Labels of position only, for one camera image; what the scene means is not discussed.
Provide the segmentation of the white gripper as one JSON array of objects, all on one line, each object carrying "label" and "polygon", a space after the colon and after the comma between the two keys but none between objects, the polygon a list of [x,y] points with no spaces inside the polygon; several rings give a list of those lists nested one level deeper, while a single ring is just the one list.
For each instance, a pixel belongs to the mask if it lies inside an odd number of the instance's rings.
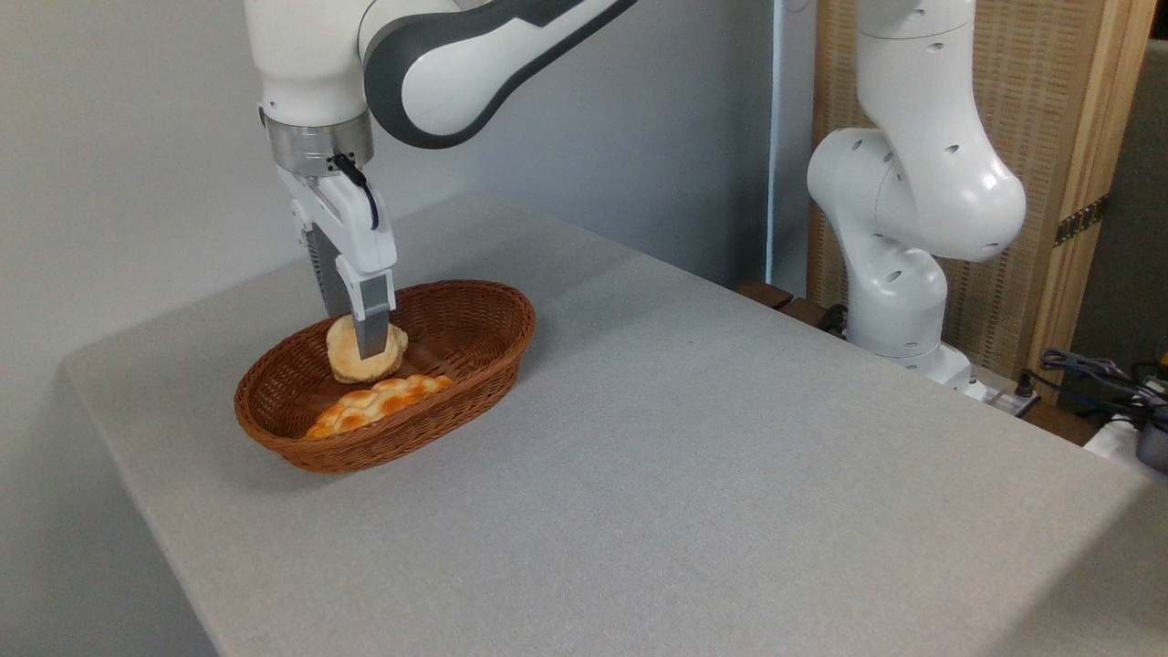
[{"label": "white gripper", "polygon": [[305,229],[327,316],[352,313],[362,360],[382,354],[396,307],[391,267],[398,258],[382,196],[370,182],[361,186],[345,174],[300,177],[283,168],[278,174]]}]

